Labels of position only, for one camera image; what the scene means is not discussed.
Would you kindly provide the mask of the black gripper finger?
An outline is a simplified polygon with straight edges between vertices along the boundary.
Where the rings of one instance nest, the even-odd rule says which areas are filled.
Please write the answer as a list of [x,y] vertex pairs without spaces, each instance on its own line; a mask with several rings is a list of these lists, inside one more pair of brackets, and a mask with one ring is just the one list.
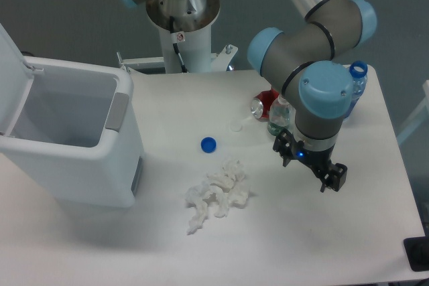
[[320,174],[321,187],[320,191],[324,192],[325,189],[330,189],[338,192],[347,178],[347,166],[341,163],[330,164],[326,171]]
[[283,129],[280,133],[275,137],[273,143],[273,150],[276,153],[279,153],[282,158],[282,165],[286,167],[289,162],[295,160],[294,156],[294,138],[287,129]]

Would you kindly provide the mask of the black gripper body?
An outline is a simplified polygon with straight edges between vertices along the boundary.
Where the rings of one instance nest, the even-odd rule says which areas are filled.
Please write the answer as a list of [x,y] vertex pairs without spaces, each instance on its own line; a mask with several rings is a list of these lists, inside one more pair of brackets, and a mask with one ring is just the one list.
[[335,169],[331,161],[334,145],[323,151],[312,151],[304,147],[303,142],[292,144],[292,156],[295,160],[311,169],[317,178],[326,178],[331,170]]

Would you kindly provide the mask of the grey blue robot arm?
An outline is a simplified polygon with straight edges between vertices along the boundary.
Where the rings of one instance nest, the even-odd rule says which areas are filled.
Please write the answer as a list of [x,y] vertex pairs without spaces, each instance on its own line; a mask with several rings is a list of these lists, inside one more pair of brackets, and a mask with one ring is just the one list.
[[[211,43],[191,34],[209,27],[219,0],[123,0],[145,4],[166,44],[166,72],[208,72]],[[299,161],[312,170],[322,189],[338,191],[347,167],[331,154],[353,95],[351,73],[334,59],[367,41],[377,28],[374,8],[365,0],[292,0],[305,21],[294,35],[271,27],[251,41],[251,66],[295,109],[294,128],[282,130],[273,149],[284,164]]]

